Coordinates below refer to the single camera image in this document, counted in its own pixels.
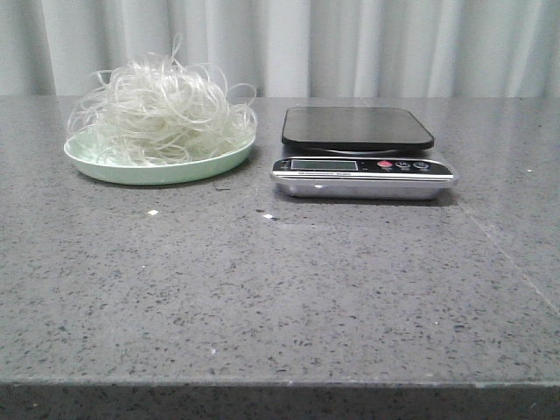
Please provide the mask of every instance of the white curtain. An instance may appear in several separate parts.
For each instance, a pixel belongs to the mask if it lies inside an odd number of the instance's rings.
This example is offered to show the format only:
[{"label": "white curtain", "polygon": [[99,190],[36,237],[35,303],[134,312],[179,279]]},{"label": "white curtain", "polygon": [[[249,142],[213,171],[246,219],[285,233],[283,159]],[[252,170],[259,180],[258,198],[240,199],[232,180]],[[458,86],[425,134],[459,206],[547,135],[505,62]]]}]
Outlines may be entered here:
[{"label": "white curtain", "polygon": [[147,52],[262,96],[559,96],[559,0],[0,0],[0,95],[83,95]]}]

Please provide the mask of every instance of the table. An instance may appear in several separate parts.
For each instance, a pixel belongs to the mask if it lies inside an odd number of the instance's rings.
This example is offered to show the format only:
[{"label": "table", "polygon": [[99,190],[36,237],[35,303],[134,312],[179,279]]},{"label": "table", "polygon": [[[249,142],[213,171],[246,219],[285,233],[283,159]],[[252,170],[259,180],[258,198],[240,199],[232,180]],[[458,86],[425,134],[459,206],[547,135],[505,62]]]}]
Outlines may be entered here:
[{"label": "table", "polygon": [[[560,418],[560,99],[257,98],[247,162],[164,187],[78,173],[75,99],[0,97],[0,418]],[[285,196],[306,105],[407,109],[460,181]]]}]

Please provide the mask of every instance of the gray countertop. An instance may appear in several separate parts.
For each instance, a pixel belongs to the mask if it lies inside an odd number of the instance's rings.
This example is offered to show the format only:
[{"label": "gray countertop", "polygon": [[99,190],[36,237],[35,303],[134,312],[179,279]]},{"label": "gray countertop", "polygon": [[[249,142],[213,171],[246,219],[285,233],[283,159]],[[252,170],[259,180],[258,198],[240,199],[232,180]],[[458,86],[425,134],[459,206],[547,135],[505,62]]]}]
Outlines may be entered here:
[{"label": "gray countertop", "polygon": [[[73,100],[0,98],[0,383],[557,392],[559,99],[257,98],[245,164],[167,187],[77,172]],[[296,105],[407,109],[460,181],[282,195]]]}]

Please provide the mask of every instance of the digital kitchen scale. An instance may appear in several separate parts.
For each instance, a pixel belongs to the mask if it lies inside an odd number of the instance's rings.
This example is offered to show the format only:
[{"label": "digital kitchen scale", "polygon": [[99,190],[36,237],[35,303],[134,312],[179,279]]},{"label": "digital kitchen scale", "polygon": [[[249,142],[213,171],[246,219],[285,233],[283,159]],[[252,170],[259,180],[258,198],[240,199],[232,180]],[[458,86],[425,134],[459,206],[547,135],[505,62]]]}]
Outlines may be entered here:
[{"label": "digital kitchen scale", "polygon": [[270,176],[296,197],[431,200],[458,178],[399,108],[290,108],[282,143]]}]

